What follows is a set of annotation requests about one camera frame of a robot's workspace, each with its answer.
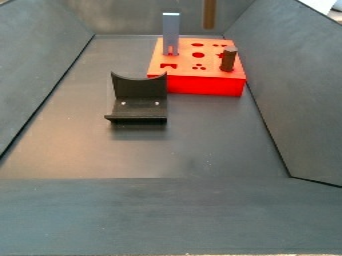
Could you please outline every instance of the gray wall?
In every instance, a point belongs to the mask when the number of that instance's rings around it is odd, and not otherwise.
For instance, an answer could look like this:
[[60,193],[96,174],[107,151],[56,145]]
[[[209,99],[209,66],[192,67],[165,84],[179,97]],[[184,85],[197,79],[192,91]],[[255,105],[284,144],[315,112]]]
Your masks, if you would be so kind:
[[64,0],[97,34],[161,34],[161,10],[180,9],[181,34],[221,34],[254,0],[217,0],[216,27],[201,28],[201,0]]
[[291,175],[342,186],[340,25],[298,1],[256,0],[224,36]]
[[0,154],[91,38],[57,0],[0,6]]

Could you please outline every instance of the gray floor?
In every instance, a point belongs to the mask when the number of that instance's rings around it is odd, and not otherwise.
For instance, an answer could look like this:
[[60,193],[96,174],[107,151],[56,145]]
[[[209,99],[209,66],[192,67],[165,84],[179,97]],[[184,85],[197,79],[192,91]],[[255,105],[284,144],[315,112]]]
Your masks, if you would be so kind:
[[103,118],[153,43],[92,41],[1,159],[0,254],[342,253],[342,190],[287,177],[247,88],[169,95],[164,129]]
[[153,37],[100,37],[2,160],[0,178],[286,177],[250,92],[168,96],[168,124],[117,129],[104,120],[109,72],[145,77]]

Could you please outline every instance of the hole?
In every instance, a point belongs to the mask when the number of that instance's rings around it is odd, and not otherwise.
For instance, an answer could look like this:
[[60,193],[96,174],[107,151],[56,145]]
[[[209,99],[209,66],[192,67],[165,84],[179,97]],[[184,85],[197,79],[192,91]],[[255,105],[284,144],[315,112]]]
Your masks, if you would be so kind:
[[160,68],[171,67],[172,69],[176,69],[177,64],[171,63],[160,63]]
[[192,53],[192,56],[193,56],[195,58],[203,58],[203,57],[204,57],[204,53],[201,53],[201,52],[193,52],[193,53]]
[[193,43],[193,44],[191,44],[191,45],[195,46],[195,47],[203,46],[203,44],[200,44],[200,43]]

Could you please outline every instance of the red block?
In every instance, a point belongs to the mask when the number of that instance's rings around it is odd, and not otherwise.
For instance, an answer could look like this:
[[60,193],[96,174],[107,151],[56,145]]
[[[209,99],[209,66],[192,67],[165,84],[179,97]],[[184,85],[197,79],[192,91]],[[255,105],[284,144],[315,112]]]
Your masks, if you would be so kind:
[[239,97],[246,84],[246,75],[239,56],[234,70],[220,70],[221,53],[231,40],[180,38],[179,55],[163,55],[163,39],[159,38],[149,63],[147,77],[167,71],[168,92],[211,94]]

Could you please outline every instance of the black bracket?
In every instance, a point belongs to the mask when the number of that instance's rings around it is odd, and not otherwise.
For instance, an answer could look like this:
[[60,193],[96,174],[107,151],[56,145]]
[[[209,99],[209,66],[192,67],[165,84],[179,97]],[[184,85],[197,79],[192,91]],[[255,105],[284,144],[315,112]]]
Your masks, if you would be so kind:
[[111,73],[115,91],[113,123],[164,124],[167,122],[167,73],[151,79],[128,79]]

